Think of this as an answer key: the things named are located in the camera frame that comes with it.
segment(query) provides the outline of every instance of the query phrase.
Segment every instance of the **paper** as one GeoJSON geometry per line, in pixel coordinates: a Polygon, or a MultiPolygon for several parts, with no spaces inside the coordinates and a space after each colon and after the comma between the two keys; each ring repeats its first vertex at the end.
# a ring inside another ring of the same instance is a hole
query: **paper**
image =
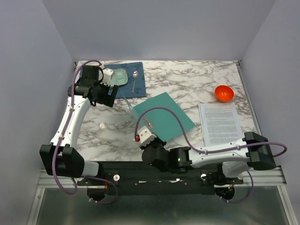
{"type": "Polygon", "coordinates": [[[234,103],[199,104],[199,114],[205,146],[243,137],[234,103]]]}

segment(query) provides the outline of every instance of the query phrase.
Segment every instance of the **light gray backdrop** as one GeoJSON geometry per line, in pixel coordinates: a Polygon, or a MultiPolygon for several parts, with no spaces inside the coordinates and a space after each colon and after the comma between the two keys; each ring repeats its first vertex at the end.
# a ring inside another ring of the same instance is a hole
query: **light gray backdrop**
{"type": "Polygon", "coordinates": [[[27,222],[74,63],[40,0],[0,2],[0,224],[27,222]]]}
{"type": "Polygon", "coordinates": [[[274,0],[43,2],[77,60],[237,60],[274,0]]]}
{"type": "Polygon", "coordinates": [[[262,132],[286,143],[278,158],[300,221],[300,1],[277,0],[242,60],[262,132]]]}

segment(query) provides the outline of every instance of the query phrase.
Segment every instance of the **orange ball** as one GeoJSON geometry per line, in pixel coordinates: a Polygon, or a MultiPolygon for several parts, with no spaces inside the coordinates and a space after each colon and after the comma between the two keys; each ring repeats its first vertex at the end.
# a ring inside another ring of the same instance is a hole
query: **orange ball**
{"type": "Polygon", "coordinates": [[[232,88],[226,85],[220,85],[215,89],[215,96],[220,102],[229,102],[233,99],[234,92],[232,88]]]}

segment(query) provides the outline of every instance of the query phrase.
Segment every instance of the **black mount bracket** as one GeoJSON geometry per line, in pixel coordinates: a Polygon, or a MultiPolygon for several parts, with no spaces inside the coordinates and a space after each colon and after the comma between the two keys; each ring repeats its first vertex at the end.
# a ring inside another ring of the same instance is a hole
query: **black mount bracket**
{"type": "MultiPolygon", "coordinates": [[[[82,68],[82,76],[75,84],[74,95],[88,98],[92,106],[96,106],[96,103],[99,103],[112,107],[119,87],[114,85],[112,93],[109,95],[110,86],[101,83],[103,78],[103,70],[100,67],[84,66],[82,68]]],[[[71,96],[71,87],[68,88],[67,92],[71,96]]]]}
{"type": "MultiPolygon", "coordinates": [[[[118,188],[119,195],[182,195],[202,194],[214,195],[217,192],[215,184],[242,184],[243,181],[237,178],[221,178],[219,167],[212,164],[201,168],[189,170],[188,173],[160,172],[157,168],[147,165],[144,162],[126,161],[102,161],[98,162],[103,166],[104,179],[110,180],[118,188]],[[207,174],[206,180],[201,179],[201,174],[207,174]],[[114,175],[120,179],[114,181],[114,175]]],[[[100,188],[88,188],[87,195],[94,200],[101,200],[105,195],[114,196],[115,189],[112,185],[103,181],[85,178],[78,182],[79,186],[106,186],[105,190],[100,188]]]]}
{"type": "MultiPolygon", "coordinates": [[[[52,159],[54,150],[55,146],[53,144],[43,144],[39,150],[39,154],[48,175],[53,175],[52,159]]],[[[58,176],[79,178],[84,169],[83,157],[74,148],[68,146],[60,146],[58,154],[60,153],[62,154],[56,156],[56,174],[58,176]]]]}
{"type": "MultiPolygon", "coordinates": [[[[267,142],[268,139],[254,132],[246,132],[243,141],[247,144],[267,142]]],[[[269,145],[257,145],[248,148],[250,157],[248,166],[253,167],[255,170],[272,170],[276,168],[276,163],[269,145]]]]}

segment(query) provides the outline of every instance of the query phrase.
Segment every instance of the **glass panel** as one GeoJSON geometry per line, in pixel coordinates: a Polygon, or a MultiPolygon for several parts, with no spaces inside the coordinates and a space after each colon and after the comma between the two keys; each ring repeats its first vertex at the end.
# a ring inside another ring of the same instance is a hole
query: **glass panel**
{"type": "MultiPolygon", "coordinates": [[[[248,188],[236,190],[234,199],[248,188]]],[[[256,187],[245,202],[230,204],[215,195],[121,196],[111,205],[88,201],[85,189],[66,195],[47,189],[39,225],[285,225],[287,218],[276,187],[256,187]]]]}

